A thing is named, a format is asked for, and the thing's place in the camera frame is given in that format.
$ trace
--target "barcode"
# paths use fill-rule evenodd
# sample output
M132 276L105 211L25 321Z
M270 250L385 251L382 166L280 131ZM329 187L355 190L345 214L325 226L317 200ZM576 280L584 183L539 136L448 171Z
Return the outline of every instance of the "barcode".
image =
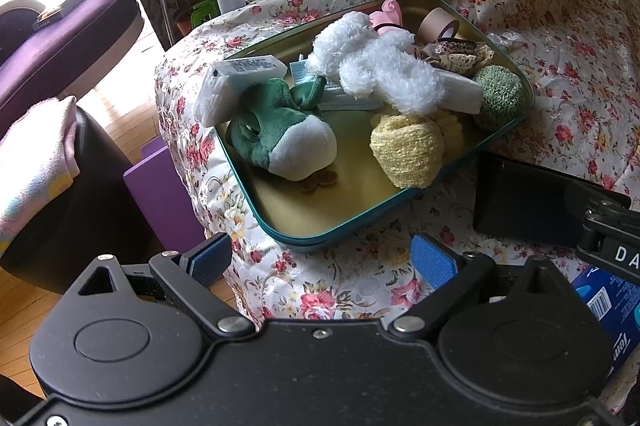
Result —
M603 287L596 292L596 295L588 301L587 307L598 321L603 319L604 315L611 310L611 300L607 290Z
M247 72L248 70L273 69L276 65L264 58L254 58L250 60L230 61L231 66L238 72Z

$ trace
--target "black phone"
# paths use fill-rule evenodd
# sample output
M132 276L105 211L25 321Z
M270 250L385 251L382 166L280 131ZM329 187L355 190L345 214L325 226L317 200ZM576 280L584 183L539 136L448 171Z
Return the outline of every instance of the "black phone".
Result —
M625 209L631 198L567 173L482 152L473 226L476 231L525 242L575 248L582 216L596 197Z

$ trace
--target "green plush toy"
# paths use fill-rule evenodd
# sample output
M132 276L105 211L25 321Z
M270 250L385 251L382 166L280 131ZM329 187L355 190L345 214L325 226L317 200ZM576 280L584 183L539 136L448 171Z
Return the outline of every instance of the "green plush toy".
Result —
M326 79L294 86L272 79L240 97L226 141L249 164L291 181L301 181L331 164L337 154L334 131L319 117Z
M474 76L482 85L482 106L474 116L486 132L496 132L526 110L526 93L520 78L505 67L489 65Z

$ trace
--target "metal bolt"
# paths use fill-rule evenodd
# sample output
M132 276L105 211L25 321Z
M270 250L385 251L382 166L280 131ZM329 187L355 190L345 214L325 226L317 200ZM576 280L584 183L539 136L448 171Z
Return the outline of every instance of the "metal bolt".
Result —
M482 253L477 251L465 251L464 253L462 253L462 255L469 260L473 260L474 258L478 258L479 256L482 256Z
M254 324L244 316L228 316L218 322L218 328L225 334L242 336L250 330L254 330Z
M598 424L600 424L600 420L593 415L587 415L578 422L578 426L598 426Z
M317 329L314 330L311 335L315 337L316 340L324 340L327 339L331 334L333 334L331 329Z
M66 421L57 415L52 415L47 419L47 426L68 426Z
M426 326L422 318L418 316L400 316L393 322L393 327L398 332L418 332Z

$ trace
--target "tissue box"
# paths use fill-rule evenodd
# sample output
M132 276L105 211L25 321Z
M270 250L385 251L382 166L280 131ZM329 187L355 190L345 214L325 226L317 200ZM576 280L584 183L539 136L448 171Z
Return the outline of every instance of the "tissue box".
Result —
M615 374L640 341L640 287L589 266L572 285L611 336Z

